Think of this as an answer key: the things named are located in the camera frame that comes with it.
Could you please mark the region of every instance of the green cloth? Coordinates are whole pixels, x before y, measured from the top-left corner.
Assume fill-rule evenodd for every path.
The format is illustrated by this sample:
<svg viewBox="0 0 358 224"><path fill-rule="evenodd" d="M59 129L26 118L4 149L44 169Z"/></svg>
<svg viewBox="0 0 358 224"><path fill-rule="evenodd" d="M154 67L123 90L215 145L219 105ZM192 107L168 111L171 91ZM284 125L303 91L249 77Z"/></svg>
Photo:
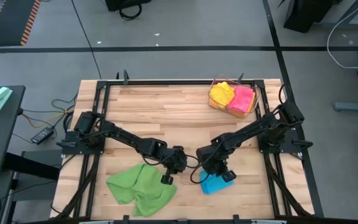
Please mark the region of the green cloth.
<svg viewBox="0 0 358 224"><path fill-rule="evenodd" d="M134 166L107 180L107 185L118 204L136 201L133 216L150 216L164 207L175 195L175 185L161 183L162 174L146 164Z"/></svg>

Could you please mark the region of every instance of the wooden tabletop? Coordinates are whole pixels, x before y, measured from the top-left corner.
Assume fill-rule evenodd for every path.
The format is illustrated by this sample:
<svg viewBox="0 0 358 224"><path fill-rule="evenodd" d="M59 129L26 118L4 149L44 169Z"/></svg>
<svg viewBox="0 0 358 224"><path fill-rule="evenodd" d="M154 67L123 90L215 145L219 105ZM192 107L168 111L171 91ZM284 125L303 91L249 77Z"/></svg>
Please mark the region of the wooden tabletop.
<svg viewBox="0 0 358 224"><path fill-rule="evenodd" d="M81 112L91 111L96 82L81 82L72 128ZM279 104L281 83L279 79L267 79L265 85L268 102L273 109ZM256 120L255 113L245 119L238 119L210 108L207 105L209 88L209 85L112 86L106 119L140 137L164 140L169 147L183 146L186 154L195 156L197 148L209 145L210 140L217 135L236 131ZM281 160L288 189L305 210L313 213L301 161L289 154L282 154ZM76 156L61 171L53 201L53 207L57 210L62 210L76 192L82 161L83 156ZM195 164L190 158L188 162L190 165ZM118 205L106 185L110 175L142 163L141 156L134 149L113 139L106 139L105 152L99 162L92 220L122 220L123 215L130 215L130 219L146 219L132 216L134 202ZM228 159L228 166L237 174L237 179L234 185L214 195L205 195L200 185L190 182L191 169L173 175L177 186L174 198L147 219L232 219L234 214L240 218L273 218L265 164L258 150L257 139L252 138L236 149ZM162 165L157 168L165 172ZM198 170L195 180L200 179L199 173ZM86 191L80 215L85 214L87 194ZM281 194L277 195L283 214Z"/></svg>

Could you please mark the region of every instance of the gray floor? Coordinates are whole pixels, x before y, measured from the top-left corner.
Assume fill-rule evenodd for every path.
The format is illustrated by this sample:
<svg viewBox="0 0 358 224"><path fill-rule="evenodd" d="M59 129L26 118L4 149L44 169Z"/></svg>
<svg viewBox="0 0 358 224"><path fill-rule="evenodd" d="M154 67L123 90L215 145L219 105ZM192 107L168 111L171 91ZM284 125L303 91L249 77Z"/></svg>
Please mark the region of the gray floor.
<svg viewBox="0 0 358 224"><path fill-rule="evenodd" d="M277 8L279 0L268 2L281 46L326 45L330 29L313 26L307 34L284 29L286 3ZM352 2L335 6L325 20L338 19ZM75 0L75 4L93 47L273 45L260 0L153 0L134 21L121 20L101 1ZM338 30L331 44L358 45L358 30ZM51 0L42 3L22 48L87 46L71 1ZM358 65L357 52L334 55L343 64ZM213 78L220 73L234 78L242 72L244 78L282 77L274 51L98 52L95 56L103 78L115 78L124 69L131 78ZM354 70L338 67L326 52L284 52L283 56L296 102L306 117L306 138L314 142L310 154L324 214L358 219L358 113L333 110L335 101L358 102L358 77ZM0 54L0 85L25 85L22 107L28 110L52 109L54 98L69 100L75 95L80 80L97 78L90 53ZM14 130L26 139L36 131L22 118ZM61 139L61 126L58 132ZM12 137L9 151L58 149L57 139L33 146ZM50 202L20 203L14 219L45 220Z"/></svg>

